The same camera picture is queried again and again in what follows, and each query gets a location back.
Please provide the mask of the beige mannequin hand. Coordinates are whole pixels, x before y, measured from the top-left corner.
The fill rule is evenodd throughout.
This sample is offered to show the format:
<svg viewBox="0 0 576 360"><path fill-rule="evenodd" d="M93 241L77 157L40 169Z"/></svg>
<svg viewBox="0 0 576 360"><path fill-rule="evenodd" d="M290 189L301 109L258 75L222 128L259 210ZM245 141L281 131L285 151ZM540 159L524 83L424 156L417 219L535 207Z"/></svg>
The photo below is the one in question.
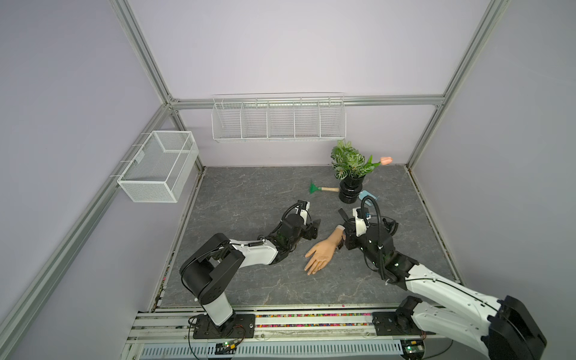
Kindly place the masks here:
<svg viewBox="0 0 576 360"><path fill-rule="evenodd" d="M337 244L341 239L342 230L345 230L344 226L336 226L328 238L316 243L306 253L304 257L307 259L307 264L304 270L308 275L316 274L330 263L336 250L338 250Z"/></svg>

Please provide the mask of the black wrist watch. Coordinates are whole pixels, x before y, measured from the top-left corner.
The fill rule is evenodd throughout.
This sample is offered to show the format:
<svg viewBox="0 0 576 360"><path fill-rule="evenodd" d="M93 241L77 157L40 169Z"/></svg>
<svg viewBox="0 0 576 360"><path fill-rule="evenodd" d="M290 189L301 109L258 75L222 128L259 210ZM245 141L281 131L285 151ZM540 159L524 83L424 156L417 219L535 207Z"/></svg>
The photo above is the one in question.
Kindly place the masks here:
<svg viewBox="0 0 576 360"><path fill-rule="evenodd" d="M339 241L339 243L337 243L337 249L338 250L342 249L342 247L345 245L346 239L347 239L347 234L346 234L346 231L343 229L342 234L340 236L340 241Z"/></svg>

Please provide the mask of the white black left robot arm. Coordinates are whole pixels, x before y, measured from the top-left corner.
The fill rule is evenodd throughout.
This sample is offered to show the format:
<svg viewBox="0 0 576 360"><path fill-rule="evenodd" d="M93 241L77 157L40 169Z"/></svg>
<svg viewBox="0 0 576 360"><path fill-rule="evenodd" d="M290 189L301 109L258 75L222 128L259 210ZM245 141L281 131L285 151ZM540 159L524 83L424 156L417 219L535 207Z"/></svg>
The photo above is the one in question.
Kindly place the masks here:
<svg viewBox="0 0 576 360"><path fill-rule="evenodd" d="M320 223L308 211L300 210L283 215L270 234L255 241L235 240L216 233L181 266L181 283L193 294L210 323L222 329L235 316L225 290L238 270L283 261L301 239L317 237Z"/></svg>

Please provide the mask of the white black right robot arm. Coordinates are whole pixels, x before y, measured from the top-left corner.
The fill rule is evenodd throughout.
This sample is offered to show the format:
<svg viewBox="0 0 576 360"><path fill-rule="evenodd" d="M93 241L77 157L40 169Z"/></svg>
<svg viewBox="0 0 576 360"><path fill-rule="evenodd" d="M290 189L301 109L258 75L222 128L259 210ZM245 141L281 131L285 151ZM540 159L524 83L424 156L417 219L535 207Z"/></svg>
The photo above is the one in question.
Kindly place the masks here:
<svg viewBox="0 0 576 360"><path fill-rule="evenodd" d="M433 332L489 359L542 357L547 339L521 300L485 295L435 273L397 251L383 219L360 207L350 217L339 213L346 248L358 248L383 281L411 293L395 312L404 331Z"/></svg>

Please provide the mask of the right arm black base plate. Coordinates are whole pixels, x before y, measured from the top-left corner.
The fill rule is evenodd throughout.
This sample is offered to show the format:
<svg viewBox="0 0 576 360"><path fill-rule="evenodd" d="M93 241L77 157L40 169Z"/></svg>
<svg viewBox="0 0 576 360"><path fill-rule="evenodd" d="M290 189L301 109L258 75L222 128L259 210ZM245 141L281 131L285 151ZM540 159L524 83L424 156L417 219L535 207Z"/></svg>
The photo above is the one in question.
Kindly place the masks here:
<svg viewBox="0 0 576 360"><path fill-rule="evenodd" d="M428 336L410 316L391 311L373 312L372 323L377 336L419 336L422 339Z"/></svg>

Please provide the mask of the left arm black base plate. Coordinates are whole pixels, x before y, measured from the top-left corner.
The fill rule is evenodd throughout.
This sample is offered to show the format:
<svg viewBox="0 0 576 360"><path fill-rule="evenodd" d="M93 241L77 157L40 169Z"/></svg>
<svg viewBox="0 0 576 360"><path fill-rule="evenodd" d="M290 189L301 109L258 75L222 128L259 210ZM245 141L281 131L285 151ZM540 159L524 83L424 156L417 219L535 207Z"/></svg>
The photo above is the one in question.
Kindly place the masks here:
<svg viewBox="0 0 576 360"><path fill-rule="evenodd" d="M190 318L193 339L253 338L256 329L254 314L234 313L223 325L215 325L210 317L201 314Z"/></svg>

